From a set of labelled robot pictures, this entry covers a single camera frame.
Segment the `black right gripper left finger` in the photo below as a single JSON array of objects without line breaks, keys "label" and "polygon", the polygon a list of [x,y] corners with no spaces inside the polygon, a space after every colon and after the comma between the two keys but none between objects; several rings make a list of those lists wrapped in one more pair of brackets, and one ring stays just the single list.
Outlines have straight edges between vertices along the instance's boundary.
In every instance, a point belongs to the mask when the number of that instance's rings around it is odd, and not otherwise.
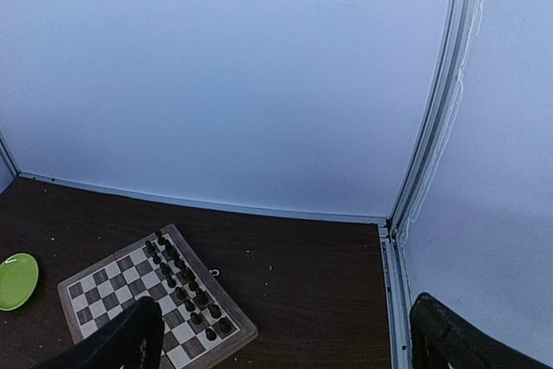
[{"label": "black right gripper left finger", "polygon": [[161,308],[142,297],[98,331],[38,368],[157,368],[164,336]]}]

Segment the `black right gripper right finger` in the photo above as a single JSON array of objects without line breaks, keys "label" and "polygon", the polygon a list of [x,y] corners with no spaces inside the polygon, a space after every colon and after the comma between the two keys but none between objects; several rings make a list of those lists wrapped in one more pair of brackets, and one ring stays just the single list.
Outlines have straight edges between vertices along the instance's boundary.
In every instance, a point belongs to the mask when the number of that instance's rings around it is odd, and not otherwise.
[{"label": "black right gripper right finger", "polygon": [[414,368],[545,368],[457,315],[432,295],[420,294],[410,310]]}]

